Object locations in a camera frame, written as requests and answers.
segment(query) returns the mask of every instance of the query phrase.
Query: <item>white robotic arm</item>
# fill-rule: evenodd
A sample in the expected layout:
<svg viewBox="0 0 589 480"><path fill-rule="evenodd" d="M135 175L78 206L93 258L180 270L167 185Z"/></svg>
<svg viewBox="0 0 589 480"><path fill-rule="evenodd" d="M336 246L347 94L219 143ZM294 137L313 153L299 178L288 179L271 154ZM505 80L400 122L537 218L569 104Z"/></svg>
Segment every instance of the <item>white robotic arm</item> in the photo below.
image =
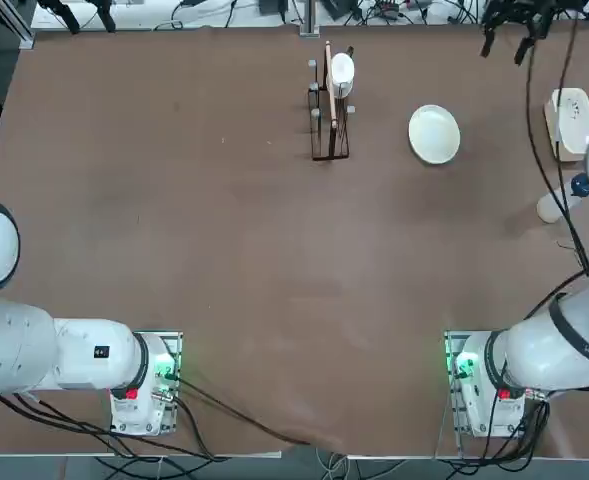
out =
<svg viewBox="0 0 589 480"><path fill-rule="evenodd" d="M19 257L16 223L0 204L0 289ZM0 394L108 389L113 429L169 433L177 385L164 375L178 373L178 360L159 334L132 333L110 320L53 319L39 308L0 298Z"/></svg>
<svg viewBox="0 0 589 480"><path fill-rule="evenodd" d="M589 182L589 147L586 172ZM477 436L488 435L497 396L490 434L507 436L523 416L525 389L589 390L589 280L510 329L470 335L456 373Z"/></svg>

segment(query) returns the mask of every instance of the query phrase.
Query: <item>blue object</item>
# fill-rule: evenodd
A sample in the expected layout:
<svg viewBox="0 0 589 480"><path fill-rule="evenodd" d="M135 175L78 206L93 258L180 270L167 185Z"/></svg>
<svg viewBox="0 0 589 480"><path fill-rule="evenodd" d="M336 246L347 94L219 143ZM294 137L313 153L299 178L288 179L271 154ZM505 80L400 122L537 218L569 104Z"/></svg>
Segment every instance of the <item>blue object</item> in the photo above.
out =
<svg viewBox="0 0 589 480"><path fill-rule="evenodd" d="M587 173L579 173L572 178L572 195L575 197L589 197L589 178Z"/></svg>

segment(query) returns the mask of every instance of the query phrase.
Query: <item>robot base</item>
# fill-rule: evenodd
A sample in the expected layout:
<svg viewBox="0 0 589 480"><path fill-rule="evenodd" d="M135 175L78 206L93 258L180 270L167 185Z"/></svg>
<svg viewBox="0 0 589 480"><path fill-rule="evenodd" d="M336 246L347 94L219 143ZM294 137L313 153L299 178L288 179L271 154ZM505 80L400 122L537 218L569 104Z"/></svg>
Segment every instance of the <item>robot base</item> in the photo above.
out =
<svg viewBox="0 0 589 480"><path fill-rule="evenodd" d="M176 431L179 382L165 374L180 376L183 334L181 332L139 331L147 344L149 361L143 384L116 398L110 391L111 429L129 435L163 435Z"/></svg>
<svg viewBox="0 0 589 480"><path fill-rule="evenodd" d="M488 436L492 404L497 395L485 368L485 343L490 333L447 332L445 335L455 426L458 431L475 437ZM523 417L525 396L503 398L503 393L509 396L509 392L499 391L489 432L492 437L509 437ZM464 412L464 418L458 412Z"/></svg>

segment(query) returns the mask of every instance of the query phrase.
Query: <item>white plate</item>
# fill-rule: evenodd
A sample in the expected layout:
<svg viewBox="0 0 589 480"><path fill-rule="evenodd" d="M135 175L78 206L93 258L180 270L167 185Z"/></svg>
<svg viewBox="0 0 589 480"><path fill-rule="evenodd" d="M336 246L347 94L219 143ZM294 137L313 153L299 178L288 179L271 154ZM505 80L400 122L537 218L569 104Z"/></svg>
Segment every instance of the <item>white plate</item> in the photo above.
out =
<svg viewBox="0 0 589 480"><path fill-rule="evenodd" d="M410 118L410 144L414 153L431 164L449 162L461 145L454 116L438 105L423 105Z"/></svg>

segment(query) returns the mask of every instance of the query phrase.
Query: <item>wooden stick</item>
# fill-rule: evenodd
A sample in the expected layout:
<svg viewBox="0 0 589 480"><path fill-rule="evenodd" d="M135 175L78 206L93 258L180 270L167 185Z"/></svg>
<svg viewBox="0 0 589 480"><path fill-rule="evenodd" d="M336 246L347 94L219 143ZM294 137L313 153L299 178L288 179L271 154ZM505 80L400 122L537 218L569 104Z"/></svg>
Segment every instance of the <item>wooden stick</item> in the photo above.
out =
<svg viewBox="0 0 589 480"><path fill-rule="evenodd" d="M330 96L330 118L332 126L336 127L336 98L334 97L334 81L332 79L332 52L329 40L325 42L325 62L327 63L327 93Z"/></svg>

